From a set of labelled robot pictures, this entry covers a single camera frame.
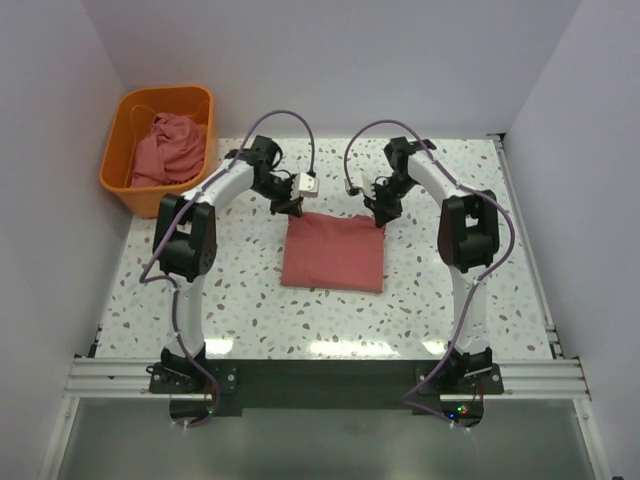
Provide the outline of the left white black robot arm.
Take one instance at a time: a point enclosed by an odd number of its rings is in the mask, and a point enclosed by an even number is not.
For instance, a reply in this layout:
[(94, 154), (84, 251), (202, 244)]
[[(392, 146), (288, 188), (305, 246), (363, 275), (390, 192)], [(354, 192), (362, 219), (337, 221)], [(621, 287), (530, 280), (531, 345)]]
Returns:
[(206, 276), (217, 255), (217, 213), (236, 197), (252, 191), (270, 202), (270, 212), (300, 217), (305, 198), (318, 193), (313, 169), (280, 171), (282, 148), (272, 139), (256, 136), (249, 147), (233, 149), (218, 169), (182, 194), (165, 195), (156, 218), (150, 263), (160, 274), (141, 275), (143, 284), (165, 280), (171, 294), (169, 340), (160, 361), (147, 369), (152, 384), (196, 392), (215, 383), (206, 366), (202, 300)]

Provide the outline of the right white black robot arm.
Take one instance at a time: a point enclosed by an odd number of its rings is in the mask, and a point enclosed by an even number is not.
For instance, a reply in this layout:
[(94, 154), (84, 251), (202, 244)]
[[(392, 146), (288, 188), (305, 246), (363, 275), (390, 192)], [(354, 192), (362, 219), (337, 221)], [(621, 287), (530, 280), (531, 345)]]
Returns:
[(437, 251), (449, 268), (456, 324), (443, 356), (426, 379), (459, 393), (469, 392), (491, 371), (493, 353), (487, 329), (487, 285), (482, 269), (500, 247), (498, 211), (491, 190), (472, 193), (450, 181), (431, 159), (429, 141), (391, 139), (384, 155), (392, 174), (364, 187), (364, 205), (377, 227), (401, 217), (402, 199), (421, 186), (439, 205)]

